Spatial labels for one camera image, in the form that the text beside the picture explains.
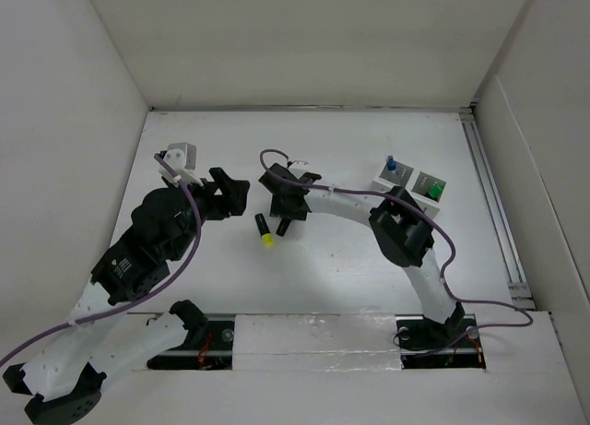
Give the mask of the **purple cap highlighter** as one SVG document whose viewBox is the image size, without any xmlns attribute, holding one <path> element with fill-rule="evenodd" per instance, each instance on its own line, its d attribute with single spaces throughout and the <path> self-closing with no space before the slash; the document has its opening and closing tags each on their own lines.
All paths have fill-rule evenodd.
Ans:
<svg viewBox="0 0 590 425">
<path fill-rule="evenodd" d="M 292 222 L 291 219 L 283 218 L 277 226 L 276 235 L 278 237 L 284 237 L 289 229 L 291 222 Z"/>
</svg>

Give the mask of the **clear blue correction pen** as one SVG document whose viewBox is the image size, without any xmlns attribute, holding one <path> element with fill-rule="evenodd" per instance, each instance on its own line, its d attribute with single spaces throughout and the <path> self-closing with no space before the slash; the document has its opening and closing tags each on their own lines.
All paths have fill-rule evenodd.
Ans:
<svg viewBox="0 0 590 425">
<path fill-rule="evenodd" d="M 397 163 L 393 156 L 388 156 L 386 158 L 386 168 L 388 171 L 396 171 L 397 170 Z"/>
</svg>

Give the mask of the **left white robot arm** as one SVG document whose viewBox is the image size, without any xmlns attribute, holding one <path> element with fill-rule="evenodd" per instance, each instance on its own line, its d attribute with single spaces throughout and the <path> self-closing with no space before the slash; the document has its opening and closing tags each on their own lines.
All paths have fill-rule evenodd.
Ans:
<svg viewBox="0 0 590 425">
<path fill-rule="evenodd" d="M 193 259 L 202 226 L 242 215 L 250 184 L 220 167 L 197 183 L 149 192 L 131 213 L 131 225 L 90 272 L 69 319 L 48 330 L 52 341 L 35 358 L 6 368 L 11 392 L 27 395 L 24 411 L 34 424 L 74 424 L 103 390 L 140 362 L 170 348 L 195 348 L 208 340 L 208 319 L 189 300 L 177 301 L 119 348 L 102 342 L 124 315 L 169 286 L 178 273 L 169 264 Z"/>
</svg>

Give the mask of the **yellow cap highlighter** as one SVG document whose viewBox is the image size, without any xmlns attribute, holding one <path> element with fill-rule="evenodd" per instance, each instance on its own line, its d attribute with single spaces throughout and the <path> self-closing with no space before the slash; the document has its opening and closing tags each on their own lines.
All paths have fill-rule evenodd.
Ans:
<svg viewBox="0 0 590 425">
<path fill-rule="evenodd" d="M 257 213 L 254 215 L 254 220 L 256 223 L 256 227 L 259 231 L 261 241 L 266 248 L 271 248 L 274 246 L 274 238 L 270 232 L 270 229 L 267 225 L 266 218 L 262 213 Z"/>
</svg>

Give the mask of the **green cap highlighter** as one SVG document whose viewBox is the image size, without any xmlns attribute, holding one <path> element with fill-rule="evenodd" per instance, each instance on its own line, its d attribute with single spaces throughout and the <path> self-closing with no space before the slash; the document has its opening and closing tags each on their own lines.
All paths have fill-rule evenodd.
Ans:
<svg viewBox="0 0 590 425">
<path fill-rule="evenodd" d="M 443 187 L 440 184 L 435 183 L 432 186 L 432 188 L 430 188 L 429 191 L 427 192 L 427 197 L 434 200 L 434 201 L 439 201 L 442 194 L 443 194 Z"/>
</svg>

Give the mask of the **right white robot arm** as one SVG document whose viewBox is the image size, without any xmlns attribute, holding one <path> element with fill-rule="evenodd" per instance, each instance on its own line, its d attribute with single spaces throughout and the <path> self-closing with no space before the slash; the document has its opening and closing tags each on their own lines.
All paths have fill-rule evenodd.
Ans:
<svg viewBox="0 0 590 425">
<path fill-rule="evenodd" d="M 449 346 L 460 335 L 465 311 L 449 294 L 433 251 L 432 219 L 400 186 L 389 192 L 356 191 L 328 186 L 309 171 L 297 177 L 277 163 L 259 178 L 271 194 L 270 215 L 279 218 L 277 235 L 291 222 L 309 214 L 327 214 L 371 229 L 386 260 L 399 266 L 417 293 L 423 313 L 419 326 L 408 332 L 419 343 L 415 350 Z"/>
</svg>

